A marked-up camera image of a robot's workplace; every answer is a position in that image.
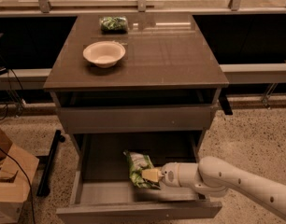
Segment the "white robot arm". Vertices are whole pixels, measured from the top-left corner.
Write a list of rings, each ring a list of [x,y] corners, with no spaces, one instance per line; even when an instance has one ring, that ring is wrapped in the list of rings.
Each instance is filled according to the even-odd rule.
[[[197,193],[222,197],[233,189],[286,221],[286,185],[239,169],[207,156],[198,163],[170,162],[145,169],[142,177],[168,187],[190,188]]]

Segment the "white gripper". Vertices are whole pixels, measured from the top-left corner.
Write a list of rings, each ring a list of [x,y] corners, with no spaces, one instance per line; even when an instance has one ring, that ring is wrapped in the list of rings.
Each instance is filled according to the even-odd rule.
[[[165,164],[162,169],[151,168],[145,169],[141,172],[142,178],[147,179],[151,182],[162,182],[168,187],[177,188],[180,186],[179,183],[179,164],[177,162],[170,162]]]

